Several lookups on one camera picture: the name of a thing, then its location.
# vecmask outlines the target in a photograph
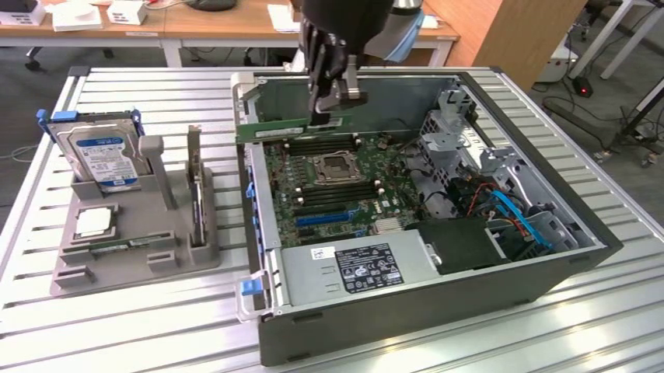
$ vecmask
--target hard drive label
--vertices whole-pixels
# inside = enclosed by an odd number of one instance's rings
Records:
[[[123,138],[92,138],[76,141],[95,181],[107,187],[138,181],[133,160],[123,155]]]

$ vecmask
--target red cable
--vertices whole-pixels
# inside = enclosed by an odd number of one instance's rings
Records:
[[[521,236],[525,237],[527,236],[527,231],[524,230],[523,226],[519,225],[517,221],[512,218],[508,218],[508,220],[512,222],[512,224],[515,224],[515,227],[517,227],[519,231],[521,232]]]
[[[476,206],[476,201],[477,201],[477,195],[480,194],[480,189],[487,186],[487,185],[495,185],[493,183],[483,183],[476,189],[476,194],[473,194],[473,201],[471,202],[471,207],[468,208],[468,214],[467,216],[471,216],[471,213],[473,212],[473,207]]]

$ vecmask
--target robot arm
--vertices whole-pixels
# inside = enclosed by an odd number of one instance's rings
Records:
[[[420,11],[421,0],[304,0],[300,45],[309,72],[310,125],[326,124],[330,112],[368,101],[358,86],[365,45],[381,33],[394,9]]]

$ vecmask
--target power supply label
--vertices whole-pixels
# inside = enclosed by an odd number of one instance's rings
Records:
[[[382,243],[334,252],[344,287],[352,294],[404,284],[390,245]]]

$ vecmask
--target wooden desk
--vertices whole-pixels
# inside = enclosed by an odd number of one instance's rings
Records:
[[[63,0],[43,0],[54,4]],[[203,12],[177,5],[151,10],[141,26],[109,21],[107,7],[100,6],[104,28],[99,30],[54,31],[48,14],[40,26],[0,26],[0,45],[7,47],[161,47],[169,67],[182,67],[182,47],[297,47],[297,33],[278,33],[271,27],[269,4],[288,0],[239,0],[225,12]],[[425,12],[434,14],[428,5]],[[447,24],[436,30],[422,30],[414,48],[433,53],[429,66],[444,66],[459,34]]]
[[[181,67],[181,47],[297,47],[297,33],[278,33],[271,27],[267,5],[288,0],[239,0],[225,12],[202,12],[185,4],[166,10],[165,54],[170,67]],[[425,6],[425,12],[434,12]],[[414,48],[434,50],[429,66],[443,66],[459,34],[451,26],[422,30]]]
[[[42,0],[44,5],[58,4],[63,0]],[[141,26],[137,25],[119,25],[118,23],[111,23],[109,16],[106,15],[106,9],[109,6],[99,6],[102,21],[104,23],[104,28],[98,30],[83,30],[83,31],[64,31],[56,33],[54,31],[54,17],[47,14],[44,21],[39,26],[7,26],[0,25],[0,36],[2,37],[130,37],[131,33],[149,33],[151,37],[162,37],[165,34],[165,19],[166,10],[151,10],[147,13],[147,18]]]
[[[62,0],[43,0],[55,4]],[[0,25],[0,45],[4,47],[161,47],[165,36],[165,10],[151,10],[141,26],[111,23],[107,6],[100,6],[104,28],[99,30],[54,31],[50,14],[39,26]]]

